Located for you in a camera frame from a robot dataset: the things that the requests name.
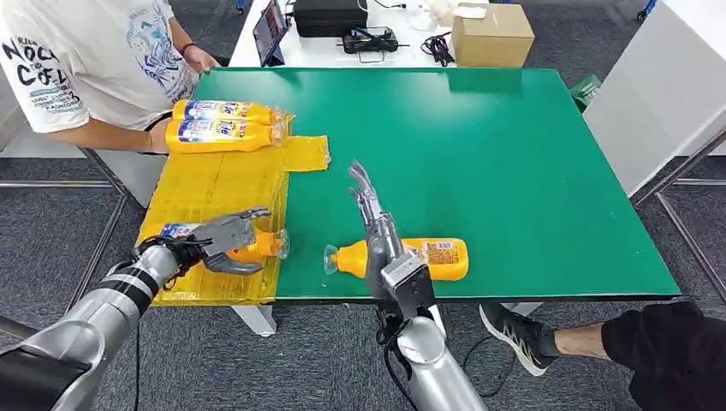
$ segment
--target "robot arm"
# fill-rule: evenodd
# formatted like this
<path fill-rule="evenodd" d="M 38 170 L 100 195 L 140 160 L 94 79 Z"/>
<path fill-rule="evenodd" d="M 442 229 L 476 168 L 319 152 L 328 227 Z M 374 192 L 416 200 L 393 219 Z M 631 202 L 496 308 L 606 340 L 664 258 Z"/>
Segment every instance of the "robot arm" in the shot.
<path fill-rule="evenodd" d="M 366 228 L 366 284 L 382 322 L 379 342 L 386 347 L 386 360 L 391 350 L 406 370 L 412 405 L 419 411 L 486 411 L 446 348 L 428 266 L 403 249 L 393 217 L 381 208 L 363 166 L 353 161 L 348 173 L 358 186 L 351 193 Z"/>
<path fill-rule="evenodd" d="M 255 242 L 253 220 L 265 208 L 219 217 L 183 238 L 153 236 L 116 265 L 94 290 L 50 327 L 0 353 L 0 410 L 89 409 L 104 371 L 159 289 L 200 261 L 212 271 L 262 269 L 227 257 Z"/>

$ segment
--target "black case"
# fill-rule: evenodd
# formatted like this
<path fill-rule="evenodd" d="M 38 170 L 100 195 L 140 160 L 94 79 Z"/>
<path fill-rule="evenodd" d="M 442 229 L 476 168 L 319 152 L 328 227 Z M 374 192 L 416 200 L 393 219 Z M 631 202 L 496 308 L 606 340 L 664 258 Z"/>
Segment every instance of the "black case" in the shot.
<path fill-rule="evenodd" d="M 360 6 L 368 9 L 366 0 Z M 366 27 L 368 12 L 357 0 L 296 0 L 295 25 L 300 37 L 341 37 L 353 27 Z"/>

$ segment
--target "tablet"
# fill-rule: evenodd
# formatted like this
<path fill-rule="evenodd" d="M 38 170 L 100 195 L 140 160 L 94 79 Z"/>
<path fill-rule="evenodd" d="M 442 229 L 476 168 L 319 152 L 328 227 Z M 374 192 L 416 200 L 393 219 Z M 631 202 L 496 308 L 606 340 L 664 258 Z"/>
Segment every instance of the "tablet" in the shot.
<path fill-rule="evenodd" d="M 259 54 L 260 67 L 279 66 L 284 64 L 282 55 L 275 56 L 280 41 L 288 32 L 288 23 L 280 10 L 277 0 L 270 0 L 262 12 L 252 33 Z"/>

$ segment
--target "gray carpet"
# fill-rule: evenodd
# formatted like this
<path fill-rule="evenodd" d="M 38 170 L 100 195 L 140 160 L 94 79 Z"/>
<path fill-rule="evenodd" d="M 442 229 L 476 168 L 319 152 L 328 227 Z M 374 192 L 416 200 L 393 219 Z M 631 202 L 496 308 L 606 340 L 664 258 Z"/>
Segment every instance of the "gray carpet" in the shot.
<path fill-rule="evenodd" d="M 177 18 L 209 52 L 228 56 L 244 16 L 231 0 L 171 0 Z M 637 0 L 523 2 L 537 40 L 528 67 L 560 71 L 568 85 L 596 73 L 603 79 L 637 30 Z M 0 160 L 0 180 L 95 178 L 83 160 Z M 726 175 L 721 158 L 709 159 L 693 176 Z M 726 261 L 726 193 L 681 190 L 669 198 L 693 227 L 719 273 Z M 44 326 L 56 320 L 115 204 L 110 191 L 0 191 L 0 313 Z M 716 318 L 726 307 L 657 202 L 639 210 L 686 298 Z M 128 207 L 101 259 L 94 281 L 132 247 L 141 216 Z M 641 302 L 559 302 L 533 315 L 567 327 L 607 319 Z M 372 308 L 359 305 L 280 306 L 278 333 L 255 336 L 227 307 L 153 308 L 141 323 L 142 411 L 152 410 L 399 410 L 408 409 L 390 382 L 374 342 Z M 449 345 L 462 361 L 485 335 L 474 304 L 443 304 Z M 0 347 L 12 339 L 0 335 Z M 511 351 L 489 341 L 472 355 L 467 372 L 480 393 L 491 391 L 509 366 Z M 133 409 L 134 338 L 107 372 L 94 409 Z M 606 361 L 556 361 L 543 378 L 517 363 L 492 410 L 631 410 L 628 370 Z"/>

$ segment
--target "plastic bottle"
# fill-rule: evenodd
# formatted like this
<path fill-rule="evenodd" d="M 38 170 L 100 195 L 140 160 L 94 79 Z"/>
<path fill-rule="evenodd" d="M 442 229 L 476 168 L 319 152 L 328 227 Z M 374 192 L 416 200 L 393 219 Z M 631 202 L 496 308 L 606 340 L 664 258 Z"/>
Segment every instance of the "plastic bottle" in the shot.
<path fill-rule="evenodd" d="M 197 223 L 170 223 L 160 229 L 159 235 L 179 237 L 189 235 Z M 228 256 L 242 262 L 261 263 L 267 257 L 286 259 L 290 250 L 290 235 L 286 229 L 270 233 L 255 227 L 255 243 L 227 252 Z"/>
<path fill-rule="evenodd" d="M 282 123 L 173 120 L 164 138 L 170 152 L 253 152 L 264 146 L 280 146 L 287 137 Z"/>
<path fill-rule="evenodd" d="M 413 251 L 428 265 L 433 280 L 461 280 L 467 275 L 469 258 L 467 244 L 456 238 L 407 238 L 403 247 Z M 323 268 L 330 275 L 348 272 L 358 278 L 366 276 L 368 247 L 365 241 L 337 248 L 328 245 L 323 253 Z"/>
<path fill-rule="evenodd" d="M 292 115 L 286 111 L 245 101 L 179 100 L 171 111 L 174 120 L 233 120 L 271 125 L 288 123 Z"/>

